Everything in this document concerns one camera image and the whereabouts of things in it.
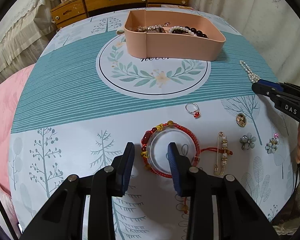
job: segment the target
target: teal stripe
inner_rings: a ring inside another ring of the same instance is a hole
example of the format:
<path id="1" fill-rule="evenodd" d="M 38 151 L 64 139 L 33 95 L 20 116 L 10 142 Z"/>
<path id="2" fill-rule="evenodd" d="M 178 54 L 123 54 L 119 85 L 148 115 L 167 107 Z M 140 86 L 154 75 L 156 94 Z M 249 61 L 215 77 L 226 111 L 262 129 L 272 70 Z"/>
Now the teal stripe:
<path id="1" fill-rule="evenodd" d="M 11 133 L 189 102 L 252 95 L 245 60 L 261 78 L 277 81 L 260 54 L 242 36 L 223 32 L 227 41 L 211 62 L 207 82 L 178 98 L 149 100 L 118 93 L 99 78 L 96 58 L 115 31 L 75 41 L 39 58 L 21 94 Z"/>

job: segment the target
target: printed tablecloth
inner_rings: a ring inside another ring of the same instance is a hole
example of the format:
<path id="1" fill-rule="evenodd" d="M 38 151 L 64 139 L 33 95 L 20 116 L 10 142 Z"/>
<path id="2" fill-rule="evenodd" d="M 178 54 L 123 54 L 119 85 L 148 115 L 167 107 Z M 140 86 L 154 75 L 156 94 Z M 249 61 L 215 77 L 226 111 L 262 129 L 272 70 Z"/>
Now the printed tablecloth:
<path id="1" fill-rule="evenodd" d="M 291 196 L 296 124 L 253 93 L 239 64 L 244 60 L 261 78 L 277 81 L 264 59 L 218 16 L 147 9 L 207 17 L 226 37 L 221 53 L 213 62 L 133 58 L 124 35 L 116 34 L 129 10 L 60 30 L 26 82 L 11 130 L 10 188 L 23 228 L 68 175 L 94 174 L 131 141 L 136 157 L 130 186 L 123 198 L 113 198 L 116 238 L 185 239 L 187 215 L 172 180 L 145 170 L 138 154 L 145 131 L 168 120 L 190 129 L 202 148 L 216 147 L 223 131 L 234 152 L 225 174 L 242 183 L 269 220 Z M 186 112 L 192 102 L 200 108 L 198 119 Z M 238 113 L 247 118 L 244 128 L 236 123 Z M 257 138 L 255 147 L 243 151 L 239 139 L 249 132 Z M 265 146 L 275 132 L 280 144 L 268 154 Z M 213 174 L 215 158 L 203 152 L 198 166 Z M 83 229 L 86 238 L 87 212 Z"/>

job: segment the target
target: metal rivet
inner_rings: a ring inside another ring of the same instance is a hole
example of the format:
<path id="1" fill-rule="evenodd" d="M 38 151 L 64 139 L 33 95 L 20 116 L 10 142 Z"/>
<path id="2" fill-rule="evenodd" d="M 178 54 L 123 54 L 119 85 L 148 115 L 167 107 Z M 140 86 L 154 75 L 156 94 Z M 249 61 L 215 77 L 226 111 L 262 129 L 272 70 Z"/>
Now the metal rivet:
<path id="1" fill-rule="evenodd" d="M 234 176 L 231 175 L 231 174 L 228 174 L 228 175 L 226 176 L 226 180 L 228 180 L 228 181 L 234 181 Z"/>
<path id="2" fill-rule="evenodd" d="M 105 172 L 111 172 L 111 171 L 114 170 L 114 167 L 112 167 L 112 166 L 106 166 L 106 167 L 104 168 L 104 170 L 105 170 Z"/>
<path id="3" fill-rule="evenodd" d="M 199 171 L 199 169 L 197 167 L 195 167 L 195 166 L 191 166 L 189 168 L 189 171 L 192 172 L 192 173 L 197 173 Z"/>
<path id="4" fill-rule="evenodd" d="M 68 176 L 68 180 L 69 181 L 75 181 L 77 179 L 77 177 L 78 177 L 77 175 L 71 174 L 71 175 Z"/>

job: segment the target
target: bed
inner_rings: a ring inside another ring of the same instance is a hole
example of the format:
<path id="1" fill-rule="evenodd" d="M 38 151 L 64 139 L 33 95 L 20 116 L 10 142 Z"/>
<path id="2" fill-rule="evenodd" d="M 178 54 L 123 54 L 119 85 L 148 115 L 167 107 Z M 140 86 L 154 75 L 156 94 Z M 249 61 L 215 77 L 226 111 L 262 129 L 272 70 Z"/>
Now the bed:
<path id="1" fill-rule="evenodd" d="M 8 163 L 9 138 L 13 115 L 23 87 L 33 67 L 34 64 L 23 68 L 0 84 L 0 201 L 4 206 L 17 236 L 20 236 L 20 231 L 18 229 L 18 220 L 11 201 L 9 176 L 6 167 Z M 12 239 L 1 213 L 0 226 L 10 239 Z"/>
<path id="2" fill-rule="evenodd" d="M 0 83 L 37 61 L 55 34 L 60 0 L 17 0 L 0 22 Z"/>

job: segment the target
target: yellow string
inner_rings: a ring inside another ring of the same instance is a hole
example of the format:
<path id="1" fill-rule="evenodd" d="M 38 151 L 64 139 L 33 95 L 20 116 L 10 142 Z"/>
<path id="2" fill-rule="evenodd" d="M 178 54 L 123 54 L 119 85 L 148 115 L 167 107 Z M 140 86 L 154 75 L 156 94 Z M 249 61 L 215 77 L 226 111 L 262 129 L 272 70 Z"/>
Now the yellow string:
<path id="1" fill-rule="evenodd" d="M 158 131 L 161 131 L 163 128 L 163 124 L 161 123 L 161 124 L 157 125 L 156 128 Z"/>

